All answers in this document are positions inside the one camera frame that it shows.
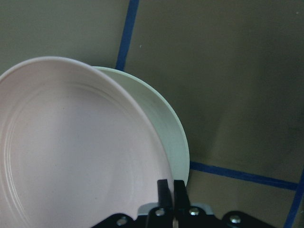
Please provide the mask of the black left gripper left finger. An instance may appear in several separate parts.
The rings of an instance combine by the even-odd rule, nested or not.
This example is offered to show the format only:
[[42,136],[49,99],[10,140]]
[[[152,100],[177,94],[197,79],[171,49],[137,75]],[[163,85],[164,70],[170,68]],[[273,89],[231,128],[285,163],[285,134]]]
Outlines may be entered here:
[[146,228],[172,228],[173,227],[173,202],[171,191],[166,179],[157,181],[158,203],[150,209],[145,227]]

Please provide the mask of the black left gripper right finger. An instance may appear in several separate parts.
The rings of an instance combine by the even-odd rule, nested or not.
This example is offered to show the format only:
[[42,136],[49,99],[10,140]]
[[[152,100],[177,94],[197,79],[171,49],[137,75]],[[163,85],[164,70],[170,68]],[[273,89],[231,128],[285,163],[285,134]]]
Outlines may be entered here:
[[214,213],[205,203],[191,203],[183,180],[174,180],[174,215],[179,228],[211,228]]

